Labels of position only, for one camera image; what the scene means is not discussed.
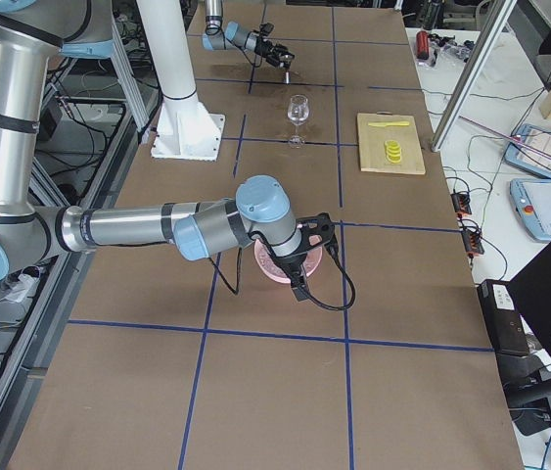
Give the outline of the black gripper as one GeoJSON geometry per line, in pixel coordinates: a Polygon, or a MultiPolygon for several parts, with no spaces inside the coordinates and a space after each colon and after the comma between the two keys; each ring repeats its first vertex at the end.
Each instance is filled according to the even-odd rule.
{"type": "Polygon", "coordinates": [[[286,67],[286,62],[280,58],[281,55],[292,55],[287,46],[280,43],[274,44],[260,37],[256,40],[253,51],[276,69],[284,69],[286,67]]]}
{"type": "Polygon", "coordinates": [[[274,264],[283,271],[288,279],[305,279],[306,270],[303,267],[308,253],[314,249],[311,245],[300,245],[290,254],[280,256],[275,252],[275,248],[268,246],[268,253],[274,264]]]}

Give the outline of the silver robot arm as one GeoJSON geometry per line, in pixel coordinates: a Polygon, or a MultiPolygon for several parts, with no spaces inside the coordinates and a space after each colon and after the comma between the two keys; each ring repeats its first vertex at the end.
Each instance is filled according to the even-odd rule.
{"type": "Polygon", "coordinates": [[[221,1],[206,1],[206,25],[202,35],[205,49],[209,51],[237,49],[244,55],[253,53],[260,67],[265,61],[276,69],[288,71],[295,54],[285,45],[268,39],[274,29],[272,23],[262,23],[258,29],[246,29],[236,22],[223,26],[223,4],[221,1]]]}
{"type": "Polygon", "coordinates": [[[28,200],[42,93],[55,55],[103,58],[113,49],[107,1],[0,1],[0,280],[62,252],[169,243],[188,260],[260,241],[294,286],[311,249],[273,177],[243,183],[232,199],[136,209],[34,207],[28,200]]]}

